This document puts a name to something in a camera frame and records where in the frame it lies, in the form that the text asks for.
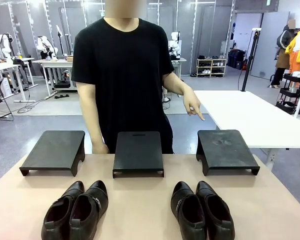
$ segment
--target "t-shirt sleeve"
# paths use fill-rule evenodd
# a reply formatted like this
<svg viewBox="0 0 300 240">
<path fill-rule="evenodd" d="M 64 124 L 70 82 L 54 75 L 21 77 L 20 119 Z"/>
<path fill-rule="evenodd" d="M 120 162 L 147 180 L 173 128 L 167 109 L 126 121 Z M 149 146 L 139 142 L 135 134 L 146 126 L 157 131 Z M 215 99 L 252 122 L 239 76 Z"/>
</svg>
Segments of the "t-shirt sleeve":
<svg viewBox="0 0 300 240">
<path fill-rule="evenodd" d="M 84 39 L 80 33 L 75 37 L 71 79 L 74 82 L 95 85 L 93 70 L 96 68 L 96 59 L 89 46 L 88 39 Z"/>
<path fill-rule="evenodd" d="M 169 55 L 168 38 L 165 31 L 160 27 L 160 75 L 170 74 L 175 68 Z"/>
</svg>

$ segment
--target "neck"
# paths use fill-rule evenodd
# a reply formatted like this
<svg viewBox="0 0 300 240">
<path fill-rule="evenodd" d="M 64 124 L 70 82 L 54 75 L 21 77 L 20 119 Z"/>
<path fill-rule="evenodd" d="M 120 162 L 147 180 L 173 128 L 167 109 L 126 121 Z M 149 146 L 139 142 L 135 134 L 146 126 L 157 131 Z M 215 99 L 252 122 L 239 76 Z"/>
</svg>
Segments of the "neck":
<svg viewBox="0 0 300 240">
<path fill-rule="evenodd" d="M 135 30 L 139 25 L 139 18 L 112 18 L 105 17 L 104 20 L 115 29 L 123 32 Z"/>
</svg>

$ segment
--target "brown skirt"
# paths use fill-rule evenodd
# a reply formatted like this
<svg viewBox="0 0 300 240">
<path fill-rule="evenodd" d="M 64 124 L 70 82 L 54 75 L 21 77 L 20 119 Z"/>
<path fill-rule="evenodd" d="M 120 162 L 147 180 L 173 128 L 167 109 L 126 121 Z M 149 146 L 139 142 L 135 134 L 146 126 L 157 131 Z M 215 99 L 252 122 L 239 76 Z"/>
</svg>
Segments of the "brown skirt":
<svg viewBox="0 0 300 240">
<path fill-rule="evenodd" d="M 289 69 L 290 68 L 289 59 L 290 56 L 288 53 L 286 53 L 286 50 L 281 49 L 275 67 L 280 69 Z"/>
</svg>

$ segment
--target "black leather shoe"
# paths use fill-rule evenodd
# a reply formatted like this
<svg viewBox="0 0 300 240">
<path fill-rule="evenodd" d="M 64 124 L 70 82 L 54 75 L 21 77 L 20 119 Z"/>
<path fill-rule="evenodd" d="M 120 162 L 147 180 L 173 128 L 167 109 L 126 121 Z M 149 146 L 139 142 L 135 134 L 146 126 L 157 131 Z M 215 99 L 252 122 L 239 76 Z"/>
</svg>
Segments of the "black leather shoe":
<svg viewBox="0 0 300 240">
<path fill-rule="evenodd" d="M 196 195 L 202 205 L 210 240 L 234 240 L 235 226 L 225 201 L 205 181 L 198 182 Z"/>
<path fill-rule="evenodd" d="M 76 181 L 52 204 L 43 220 L 42 240 L 69 239 L 70 214 L 77 197 L 84 192 L 82 181 Z"/>
<path fill-rule="evenodd" d="M 97 223 L 108 208 L 108 194 L 103 181 L 98 180 L 73 206 L 70 216 L 70 240 L 93 240 Z"/>
<path fill-rule="evenodd" d="M 178 220 L 183 240 L 205 240 L 207 228 L 198 197 L 183 181 L 174 187 L 171 210 Z"/>
</svg>

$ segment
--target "forearm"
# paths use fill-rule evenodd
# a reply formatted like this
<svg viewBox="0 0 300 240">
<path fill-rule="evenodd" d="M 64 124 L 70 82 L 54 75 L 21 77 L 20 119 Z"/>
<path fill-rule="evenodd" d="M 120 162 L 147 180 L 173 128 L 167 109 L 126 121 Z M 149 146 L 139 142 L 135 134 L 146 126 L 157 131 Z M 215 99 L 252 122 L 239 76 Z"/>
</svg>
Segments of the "forearm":
<svg viewBox="0 0 300 240">
<path fill-rule="evenodd" d="M 85 86 L 78 87 L 78 93 L 82 116 L 86 128 L 88 129 L 91 142 L 94 145 L 102 144 L 104 141 L 99 125 L 96 96 L 93 92 L 90 92 L 90 90 L 87 91 L 87 88 L 85 88 Z"/>
<path fill-rule="evenodd" d="M 190 88 L 174 72 L 163 76 L 163 86 L 170 92 L 179 95 L 183 95 L 185 90 Z"/>
</svg>

